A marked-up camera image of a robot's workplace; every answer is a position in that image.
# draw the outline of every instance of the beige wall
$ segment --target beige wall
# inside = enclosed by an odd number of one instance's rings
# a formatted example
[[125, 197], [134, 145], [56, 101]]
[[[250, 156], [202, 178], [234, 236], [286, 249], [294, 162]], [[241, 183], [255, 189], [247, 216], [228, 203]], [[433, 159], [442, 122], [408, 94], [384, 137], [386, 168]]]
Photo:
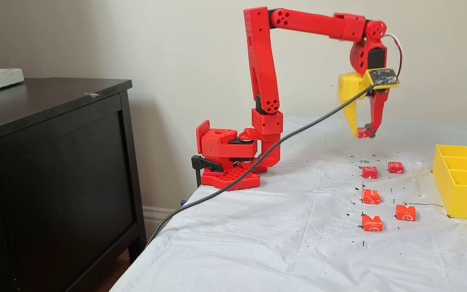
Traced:
[[[249, 126], [242, 10], [270, 6], [383, 20], [404, 47], [402, 87], [386, 115], [467, 122], [467, 1], [0, 0], [0, 68], [26, 77], [133, 80], [131, 111], [145, 206], [174, 208], [195, 189], [195, 128]], [[398, 54], [391, 39], [389, 66]], [[281, 110], [320, 115], [336, 105], [350, 43], [272, 31]]]

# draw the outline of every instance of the wooden floor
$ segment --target wooden floor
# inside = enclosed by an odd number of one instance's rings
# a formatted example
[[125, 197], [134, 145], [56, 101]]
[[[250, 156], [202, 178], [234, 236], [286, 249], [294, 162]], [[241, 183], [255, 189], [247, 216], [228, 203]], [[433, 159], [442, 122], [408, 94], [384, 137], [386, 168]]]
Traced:
[[129, 266], [129, 252], [126, 249], [90, 292], [108, 292]]

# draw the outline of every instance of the red robot arm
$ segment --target red robot arm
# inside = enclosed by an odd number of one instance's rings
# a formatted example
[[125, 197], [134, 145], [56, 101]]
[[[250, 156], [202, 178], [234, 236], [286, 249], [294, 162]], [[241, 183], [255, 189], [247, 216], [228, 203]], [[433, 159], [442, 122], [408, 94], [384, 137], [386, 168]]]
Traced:
[[[206, 168], [201, 176], [204, 185], [228, 185], [256, 161], [254, 155], [257, 152], [257, 140], [261, 141], [261, 153], [264, 153], [280, 139], [283, 120], [279, 111], [280, 101], [271, 52], [270, 29], [283, 28], [353, 41], [350, 61], [354, 70], [361, 75], [367, 69], [386, 66], [387, 48], [381, 43], [381, 38], [387, 27], [381, 21], [367, 20], [361, 15], [348, 13], [336, 13], [329, 17], [283, 8], [268, 10], [267, 7], [259, 7], [245, 9], [244, 22], [255, 101], [255, 108], [252, 109], [252, 128], [246, 128], [239, 136], [234, 130], [210, 129], [208, 121], [197, 128], [198, 152], [204, 158], [193, 157], [193, 167], [198, 176], [200, 167]], [[387, 97], [387, 90], [373, 92], [371, 126], [361, 129], [358, 132], [359, 138], [374, 135], [381, 124], [383, 105]], [[277, 147], [261, 161], [256, 172], [265, 172], [279, 160], [280, 147]], [[259, 184], [259, 177], [250, 174], [232, 189], [258, 187]]]

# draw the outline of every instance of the white plastic sheet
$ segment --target white plastic sheet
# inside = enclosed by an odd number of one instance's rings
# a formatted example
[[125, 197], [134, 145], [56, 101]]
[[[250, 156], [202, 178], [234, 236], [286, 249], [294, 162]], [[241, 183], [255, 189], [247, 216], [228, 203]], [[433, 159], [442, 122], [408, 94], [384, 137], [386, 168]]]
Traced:
[[[286, 118], [284, 131], [312, 120]], [[467, 146], [467, 125], [386, 120], [376, 138], [358, 140], [329, 119], [284, 142], [261, 187], [172, 219], [111, 291], [467, 291], [467, 220], [439, 206], [436, 144]], [[387, 161], [405, 173], [389, 174]], [[358, 166], [377, 166], [378, 179]], [[362, 204], [362, 187], [381, 204]], [[434, 205], [414, 205], [410, 222], [393, 217], [403, 203]], [[383, 231], [359, 228], [362, 212], [380, 216]]]

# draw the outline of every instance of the yellow sorting box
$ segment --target yellow sorting box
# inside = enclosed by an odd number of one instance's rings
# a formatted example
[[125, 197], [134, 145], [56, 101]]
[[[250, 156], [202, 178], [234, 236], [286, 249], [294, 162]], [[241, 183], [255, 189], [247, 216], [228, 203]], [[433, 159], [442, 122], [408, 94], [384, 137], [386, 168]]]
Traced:
[[436, 145], [432, 170], [448, 215], [467, 219], [467, 146]]

